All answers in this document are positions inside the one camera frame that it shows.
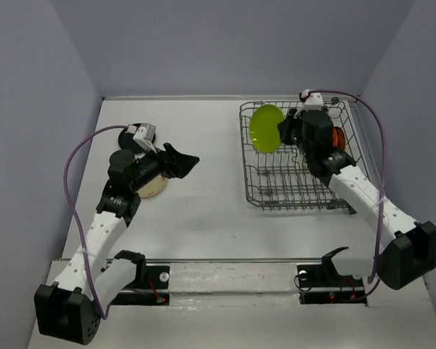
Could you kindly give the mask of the green plate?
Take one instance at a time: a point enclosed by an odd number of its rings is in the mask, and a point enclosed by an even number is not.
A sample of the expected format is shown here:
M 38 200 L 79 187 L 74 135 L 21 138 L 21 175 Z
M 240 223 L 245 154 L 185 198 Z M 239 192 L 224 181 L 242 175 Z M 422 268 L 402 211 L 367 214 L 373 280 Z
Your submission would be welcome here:
M 278 125 L 284 119 L 282 110 L 275 105 L 261 105 L 254 111 L 249 124 L 249 134 L 257 151 L 272 153 L 281 146 Z

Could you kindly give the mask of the beige plate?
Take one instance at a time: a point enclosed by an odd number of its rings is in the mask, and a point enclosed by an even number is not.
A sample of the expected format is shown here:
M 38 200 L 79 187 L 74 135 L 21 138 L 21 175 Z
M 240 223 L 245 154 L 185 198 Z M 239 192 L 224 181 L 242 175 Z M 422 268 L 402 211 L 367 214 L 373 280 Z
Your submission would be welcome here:
M 159 175 L 151 180 L 148 184 L 140 188 L 137 193 L 139 194 L 140 198 L 151 198 L 163 191 L 167 184 L 168 179 L 162 175 Z

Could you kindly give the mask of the orange plate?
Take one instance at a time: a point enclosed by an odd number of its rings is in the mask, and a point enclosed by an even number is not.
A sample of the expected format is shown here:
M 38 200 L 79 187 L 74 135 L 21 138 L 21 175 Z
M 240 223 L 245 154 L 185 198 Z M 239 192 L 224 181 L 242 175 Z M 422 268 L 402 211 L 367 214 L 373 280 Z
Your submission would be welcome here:
M 333 129 L 333 146 L 336 148 L 339 148 L 339 141 L 338 141 L 338 131 L 342 130 L 341 127 L 334 127 Z

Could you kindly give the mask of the yellow patterned plate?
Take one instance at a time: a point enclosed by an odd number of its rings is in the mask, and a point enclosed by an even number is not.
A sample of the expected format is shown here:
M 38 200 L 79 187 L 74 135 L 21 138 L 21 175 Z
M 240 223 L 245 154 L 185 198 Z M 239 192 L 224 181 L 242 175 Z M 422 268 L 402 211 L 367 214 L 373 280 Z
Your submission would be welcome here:
M 338 131 L 338 141 L 339 147 L 344 150 L 346 148 L 347 140 L 345 137 L 345 133 L 342 130 Z

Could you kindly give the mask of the black plate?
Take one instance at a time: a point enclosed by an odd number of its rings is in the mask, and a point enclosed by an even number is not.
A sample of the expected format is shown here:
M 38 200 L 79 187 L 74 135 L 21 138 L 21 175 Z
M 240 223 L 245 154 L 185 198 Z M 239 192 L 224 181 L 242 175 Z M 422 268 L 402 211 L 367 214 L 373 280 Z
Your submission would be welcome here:
M 136 144 L 135 141 L 133 141 L 133 135 L 140 124 L 141 123 L 130 124 L 126 130 L 121 131 L 120 135 L 118 136 L 118 145 L 121 149 L 130 150 L 135 154 L 144 152 L 144 150 L 138 144 Z

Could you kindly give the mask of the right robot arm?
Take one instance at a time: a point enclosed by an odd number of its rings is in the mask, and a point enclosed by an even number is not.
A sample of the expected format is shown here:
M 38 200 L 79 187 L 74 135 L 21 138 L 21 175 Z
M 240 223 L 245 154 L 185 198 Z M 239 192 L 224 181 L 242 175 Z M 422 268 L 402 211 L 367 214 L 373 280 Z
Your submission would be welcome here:
M 419 222 L 394 205 L 366 177 L 335 138 L 335 127 L 322 109 L 292 108 L 278 124 L 282 142 L 291 140 L 310 173 L 345 200 L 375 236 L 372 257 L 342 256 L 346 247 L 325 255 L 321 279 L 336 285 L 346 276 L 379 278 L 399 290 L 436 268 L 436 225 Z

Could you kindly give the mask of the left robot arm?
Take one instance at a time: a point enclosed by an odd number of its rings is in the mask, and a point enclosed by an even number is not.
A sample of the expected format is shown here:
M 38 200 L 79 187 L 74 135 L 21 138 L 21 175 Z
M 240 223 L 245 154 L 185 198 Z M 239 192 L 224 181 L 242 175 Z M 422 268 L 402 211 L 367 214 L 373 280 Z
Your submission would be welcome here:
M 169 143 L 139 159 L 127 149 L 111 154 L 108 181 L 88 231 L 80 235 L 80 247 L 54 281 L 34 294 L 42 335 L 79 345 L 94 339 L 118 293 L 146 279 L 145 256 L 139 252 L 121 250 L 111 264 L 106 263 L 140 207 L 140 189 L 159 176 L 182 179 L 199 161 Z

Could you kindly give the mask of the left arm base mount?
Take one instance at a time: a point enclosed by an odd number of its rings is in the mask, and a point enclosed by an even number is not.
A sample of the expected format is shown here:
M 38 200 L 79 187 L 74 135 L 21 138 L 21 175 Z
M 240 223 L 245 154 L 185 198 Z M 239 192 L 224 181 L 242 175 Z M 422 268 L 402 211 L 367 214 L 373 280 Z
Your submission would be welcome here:
M 147 265 L 145 276 L 122 289 L 111 305 L 167 306 L 170 303 L 169 265 Z

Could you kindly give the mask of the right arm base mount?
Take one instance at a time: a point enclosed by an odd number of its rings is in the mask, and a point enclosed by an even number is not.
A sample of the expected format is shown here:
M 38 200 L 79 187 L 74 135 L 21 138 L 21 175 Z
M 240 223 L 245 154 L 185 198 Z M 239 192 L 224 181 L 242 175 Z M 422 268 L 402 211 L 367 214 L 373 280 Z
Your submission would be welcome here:
M 334 275 L 321 264 L 297 265 L 294 286 L 301 305 L 367 304 L 361 279 Z

